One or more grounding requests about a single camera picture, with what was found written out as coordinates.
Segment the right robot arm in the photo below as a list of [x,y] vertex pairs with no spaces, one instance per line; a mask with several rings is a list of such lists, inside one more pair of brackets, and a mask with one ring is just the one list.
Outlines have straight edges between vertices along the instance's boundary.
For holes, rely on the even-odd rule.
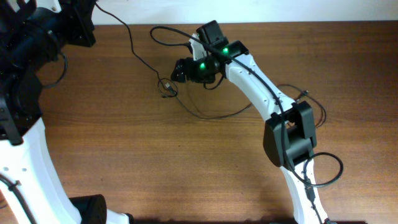
[[240,42],[230,42],[219,24],[211,21],[189,35],[186,46],[191,57],[180,59],[171,79],[210,84],[216,74],[236,85],[265,122],[263,147],[287,183],[296,223],[331,223],[319,198],[318,189],[337,180],[315,182],[314,151],[317,146],[312,107],[287,96],[257,66]]

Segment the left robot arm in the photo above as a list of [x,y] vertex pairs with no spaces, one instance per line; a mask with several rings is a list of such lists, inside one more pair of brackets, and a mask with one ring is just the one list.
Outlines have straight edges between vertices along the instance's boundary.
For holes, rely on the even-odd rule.
[[49,155],[37,72],[95,44],[94,1],[1,2],[1,193],[19,223],[132,223],[100,194],[68,197]]

